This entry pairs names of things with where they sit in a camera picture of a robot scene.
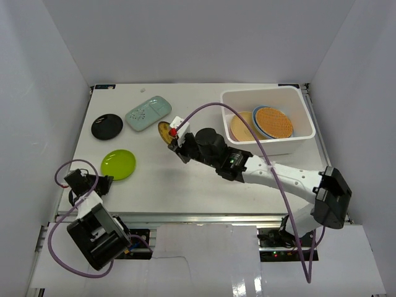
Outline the lime green round plate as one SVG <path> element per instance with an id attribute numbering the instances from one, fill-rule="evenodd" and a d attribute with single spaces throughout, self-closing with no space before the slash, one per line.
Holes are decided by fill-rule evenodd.
<path id="1" fill-rule="evenodd" d="M 136 170 L 135 155 L 124 149 L 108 153 L 102 160 L 100 170 L 104 176 L 112 176 L 115 181 L 128 178 Z"/>

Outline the tan round plate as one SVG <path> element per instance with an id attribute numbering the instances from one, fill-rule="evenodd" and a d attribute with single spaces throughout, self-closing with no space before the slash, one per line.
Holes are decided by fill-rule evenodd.
<path id="1" fill-rule="evenodd" d="M 257 129 L 254 127 L 251 111 L 243 111 L 243 112 L 240 112 L 239 115 L 245 120 L 245 122 L 249 125 L 249 127 L 254 132 L 254 135 L 259 140 L 265 139 L 265 137 L 263 137 L 261 134 L 259 134 Z M 230 125 L 232 126 L 233 134 L 237 138 L 238 142 L 255 141 L 255 138 L 253 137 L 250 130 L 246 127 L 246 125 L 242 122 L 242 120 L 237 115 L 233 116 L 233 118 L 230 122 Z"/>

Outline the yellow black patterned plate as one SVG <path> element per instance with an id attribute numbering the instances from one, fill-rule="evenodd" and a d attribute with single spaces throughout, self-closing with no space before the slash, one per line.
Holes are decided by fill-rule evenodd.
<path id="1" fill-rule="evenodd" d="M 174 127 L 171 127 L 170 123 L 166 121 L 160 121 L 157 128 L 160 137 L 167 145 L 170 145 L 176 141 L 177 131 Z"/>

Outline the blue round plate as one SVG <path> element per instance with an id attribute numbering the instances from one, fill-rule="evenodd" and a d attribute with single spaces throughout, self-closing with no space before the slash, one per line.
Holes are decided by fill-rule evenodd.
<path id="1" fill-rule="evenodd" d="M 257 131 L 259 132 L 259 134 L 261 134 L 263 137 L 265 137 L 266 139 L 273 139 L 273 137 L 269 136 L 268 134 L 266 134 L 258 125 L 257 120 L 256 120 L 256 114 L 257 112 L 262 109 L 262 108 L 266 108 L 266 106 L 261 105 L 258 106 L 256 108 L 253 109 L 252 111 L 252 121 L 253 121 L 253 125 L 254 127 L 257 129 Z"/>

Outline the woven wicker round plate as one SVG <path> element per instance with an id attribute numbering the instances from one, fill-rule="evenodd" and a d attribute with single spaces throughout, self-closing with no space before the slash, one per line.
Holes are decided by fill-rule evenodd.
<path id="1" fill-rule="evenodd" d="M 293 125 L 287 115 L 275 108 L 266 107 L 256 114 L 259 127 L 273 139 L 289 138 L 293 134 Z"/>

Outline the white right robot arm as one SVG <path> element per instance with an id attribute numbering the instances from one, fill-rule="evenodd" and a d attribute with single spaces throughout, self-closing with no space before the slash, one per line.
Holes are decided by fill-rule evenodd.
<path id="1" fill-rule="evenodd" d="M 327 166 L 323 171 L 306 171 L 281 164 L 268 165 L 251 152 L 229 147 L 212 128 L 197 134 L 186 132 L 172 139 L 172 150 L 184 162 L 191 160 L 210 166 L 217 175 L 229 181 L 259 184 L 304 199 L 307 205 L 289 213 L 282 220 L 280 241 L 295 246 L 306 233 L 323 226 L 343 228 L 352 196 L 340 171 Z"/>

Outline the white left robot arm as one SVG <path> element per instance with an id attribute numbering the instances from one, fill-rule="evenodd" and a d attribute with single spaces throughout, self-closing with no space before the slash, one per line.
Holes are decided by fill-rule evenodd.
<path id="1" fill-rule="evenodd" d="M 65 182 L 71 188 L 69 202 L 77 207 L 77 218 L 67 232 L 95 270 L 101 270 L 131 247 L 131 232 L 123 221 L 111 215 L 103 205 L 114 178 L 96 177 L 85 169 L 69 173 Z"/>

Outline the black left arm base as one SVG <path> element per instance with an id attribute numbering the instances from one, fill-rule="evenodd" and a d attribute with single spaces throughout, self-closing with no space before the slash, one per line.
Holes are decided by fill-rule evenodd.
<path id="1" fill-rule="evenodd" d="M 130 229 L 131 247 L 123 254 L 127 260 L 150 260 L 152 252 L 147 247 L 150 245 L 149 229 Z"/>

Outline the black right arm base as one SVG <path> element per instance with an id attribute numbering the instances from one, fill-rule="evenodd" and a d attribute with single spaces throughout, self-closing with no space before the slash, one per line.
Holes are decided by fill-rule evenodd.
<path id="1" fill-rule="evenodd" d="M 298 247 L 295 237 L 288 233 L 280 233 L 278 229 L 259 228 L 257 229 L 257 239 L 259 244 L 259 255 L 261 262 L 299 262 Z M 305 234 L 300 240 L 304 261 L 308 261 L 311 255 L 313 243 L 313 231 Z M 319 256 L 315 246 L 313 261 L 318 261 Z"/>

